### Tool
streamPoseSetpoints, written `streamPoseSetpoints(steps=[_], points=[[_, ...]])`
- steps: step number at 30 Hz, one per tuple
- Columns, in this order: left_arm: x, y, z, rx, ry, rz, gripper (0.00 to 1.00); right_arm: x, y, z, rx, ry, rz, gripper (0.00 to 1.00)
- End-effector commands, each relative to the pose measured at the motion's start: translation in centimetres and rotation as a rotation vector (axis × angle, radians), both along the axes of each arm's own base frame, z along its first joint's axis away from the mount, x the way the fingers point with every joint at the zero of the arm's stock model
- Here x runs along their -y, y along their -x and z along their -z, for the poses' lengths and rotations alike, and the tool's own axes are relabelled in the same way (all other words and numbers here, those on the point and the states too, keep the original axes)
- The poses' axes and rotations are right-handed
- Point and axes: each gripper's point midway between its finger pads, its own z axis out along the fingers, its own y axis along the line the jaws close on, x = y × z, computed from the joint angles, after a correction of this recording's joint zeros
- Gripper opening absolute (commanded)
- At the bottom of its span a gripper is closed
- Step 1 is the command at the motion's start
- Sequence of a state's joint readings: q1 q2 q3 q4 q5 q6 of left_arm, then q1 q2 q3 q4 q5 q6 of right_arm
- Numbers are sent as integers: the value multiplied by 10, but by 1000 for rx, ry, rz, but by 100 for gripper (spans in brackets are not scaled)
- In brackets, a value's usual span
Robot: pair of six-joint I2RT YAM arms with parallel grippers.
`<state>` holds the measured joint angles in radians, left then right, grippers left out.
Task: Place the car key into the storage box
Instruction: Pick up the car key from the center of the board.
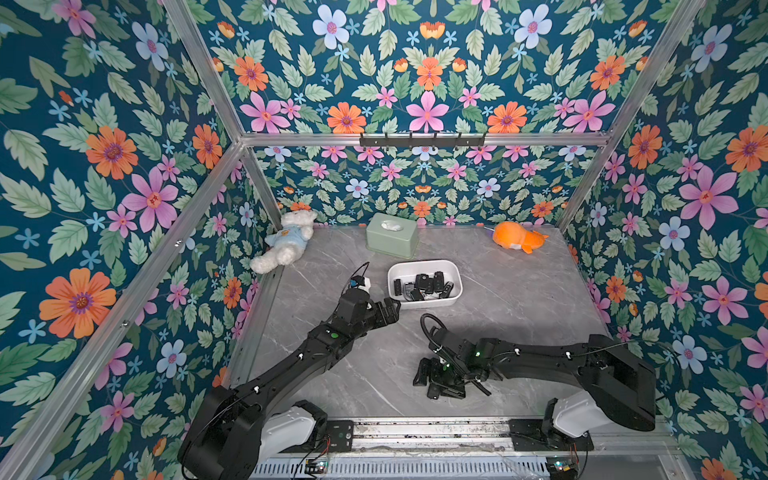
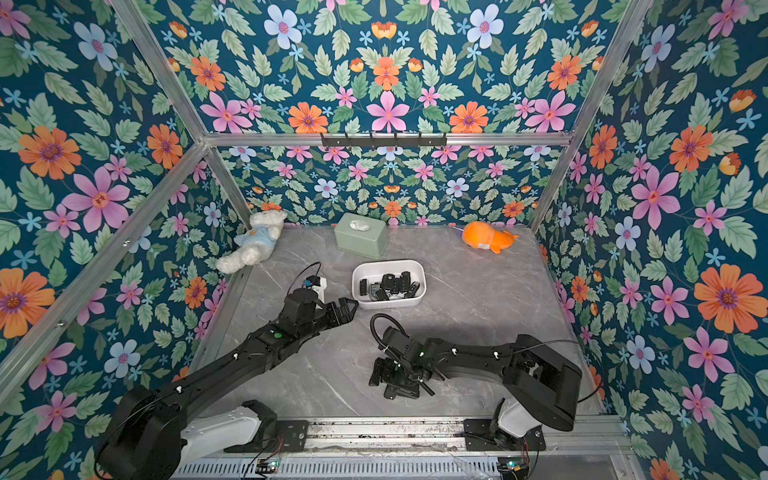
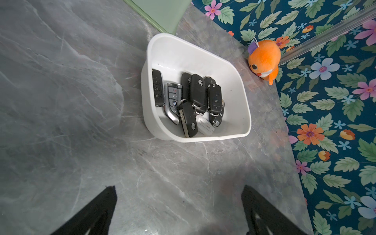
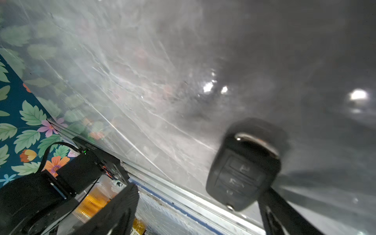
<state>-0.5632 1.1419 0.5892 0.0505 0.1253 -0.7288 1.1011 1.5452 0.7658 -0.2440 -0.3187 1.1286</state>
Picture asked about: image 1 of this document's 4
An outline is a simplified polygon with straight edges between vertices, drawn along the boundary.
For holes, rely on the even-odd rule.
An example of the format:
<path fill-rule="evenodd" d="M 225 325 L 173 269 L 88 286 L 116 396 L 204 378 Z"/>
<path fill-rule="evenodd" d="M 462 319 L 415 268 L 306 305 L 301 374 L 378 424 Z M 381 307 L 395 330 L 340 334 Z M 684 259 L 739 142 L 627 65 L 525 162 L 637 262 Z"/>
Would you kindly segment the white storage box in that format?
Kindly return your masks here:
<path fill-rule="evenodd" d="M 419 260 L 393 265 L 387 272 L 389 296 L 405 310 L 449 307 L 463 294 L 458 267 L 449 260 Z"/>

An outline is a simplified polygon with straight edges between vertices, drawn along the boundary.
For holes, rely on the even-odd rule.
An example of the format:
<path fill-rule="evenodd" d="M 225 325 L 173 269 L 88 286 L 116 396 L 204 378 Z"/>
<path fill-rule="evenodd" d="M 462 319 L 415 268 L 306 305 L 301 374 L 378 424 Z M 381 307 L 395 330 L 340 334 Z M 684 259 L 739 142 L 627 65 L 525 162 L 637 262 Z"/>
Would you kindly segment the black slim car key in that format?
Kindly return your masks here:
<path fill-rule="evenodd" d="M 451 293 L 454 289 L 454 283 L 451 281 L 448 281 L 444 284 L 443 289 L 440 291 L 439 298 L 440 299 L 447 299 L 451 296 Z"/>

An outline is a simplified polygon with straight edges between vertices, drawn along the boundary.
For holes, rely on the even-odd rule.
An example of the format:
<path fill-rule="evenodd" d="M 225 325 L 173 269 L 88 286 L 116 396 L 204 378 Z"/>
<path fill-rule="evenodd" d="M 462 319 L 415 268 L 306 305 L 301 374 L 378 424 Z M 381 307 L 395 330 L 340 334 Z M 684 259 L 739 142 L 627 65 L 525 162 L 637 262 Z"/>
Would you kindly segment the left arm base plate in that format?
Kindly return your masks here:
<path fill-rule="evenodd" d="M 306 453 L 311 447 L 314 452 L 350 452 L 355 434 L 352 420 L 329 420 L 325 426 L 316 427 L 303 444 L 289 447 L 283 453 Z"/>

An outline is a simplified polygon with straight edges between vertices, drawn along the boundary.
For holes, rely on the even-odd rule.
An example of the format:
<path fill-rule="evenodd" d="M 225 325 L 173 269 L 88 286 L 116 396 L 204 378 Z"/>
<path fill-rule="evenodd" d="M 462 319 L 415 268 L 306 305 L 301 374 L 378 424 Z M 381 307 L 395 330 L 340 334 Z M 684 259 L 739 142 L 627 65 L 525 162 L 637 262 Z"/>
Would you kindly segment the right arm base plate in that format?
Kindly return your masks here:
<path fill-rule="evenodd" d="M 509 434 L 516 451 L 577 451 L 591 452 L 594 443 L 590 436 L 572 438 L 556 430 L 543 419 L 511 419 Z"/>

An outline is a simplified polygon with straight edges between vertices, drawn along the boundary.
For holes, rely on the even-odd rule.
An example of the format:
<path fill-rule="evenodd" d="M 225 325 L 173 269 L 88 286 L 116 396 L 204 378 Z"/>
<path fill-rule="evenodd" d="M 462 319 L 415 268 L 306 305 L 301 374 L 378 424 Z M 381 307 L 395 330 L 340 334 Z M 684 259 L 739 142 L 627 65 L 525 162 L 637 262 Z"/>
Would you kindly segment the black car key bottom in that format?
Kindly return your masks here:
<path fill-rule="evenodd" d="M 464 387 L 453 388 L 453 387 L 440 386 L 439 387 L 439 394 L 440 394 L 441 397 L 448 397 L 448 398 L 454 398 L 454 399 L 465 399 L 466 398 L 466 389 Z"/>

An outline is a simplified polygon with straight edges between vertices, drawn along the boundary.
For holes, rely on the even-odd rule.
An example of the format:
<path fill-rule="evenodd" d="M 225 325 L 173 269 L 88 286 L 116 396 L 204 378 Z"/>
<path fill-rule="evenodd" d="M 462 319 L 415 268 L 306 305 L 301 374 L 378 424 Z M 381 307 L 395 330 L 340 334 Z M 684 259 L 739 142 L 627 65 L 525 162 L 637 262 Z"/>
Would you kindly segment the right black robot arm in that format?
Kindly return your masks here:
<path fill-rule="evenodd" d="M 569 398 L 549 401 L 547 432 L 575 438 L 609 422 L 640 432 L 655 429 L 654 370 L 607 336 L 592 334 L 586 342 L 563 346 L 495 338 L 472 343 L 435 328 L 427 338 L 434 356 L 420 360 L 413 384 L 425 386 L 430 399 L 463 399 L 468 385 L 489 396 L 486 381 L 542 380 L 581 389 Z"/>

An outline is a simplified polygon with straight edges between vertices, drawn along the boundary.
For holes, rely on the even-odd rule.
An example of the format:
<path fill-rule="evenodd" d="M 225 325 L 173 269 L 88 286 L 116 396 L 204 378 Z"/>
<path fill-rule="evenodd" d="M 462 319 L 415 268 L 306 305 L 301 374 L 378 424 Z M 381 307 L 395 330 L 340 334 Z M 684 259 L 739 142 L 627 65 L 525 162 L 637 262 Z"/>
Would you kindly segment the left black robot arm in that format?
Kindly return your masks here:
<path fill-rule="evenodd" d="M 218 386 L 206 394 L 177 459 L 184 475 L 197 479 L 247 479 L 261 460 L 289 447 L 285 436 L 267 444 L 263 434 L 283 401 L 342 360 L 371 330 L 396 323 L 401 302 L 375 302 L 364 290 L 342 294 L 329 318 L 299 347 L 255 379 Z"/>

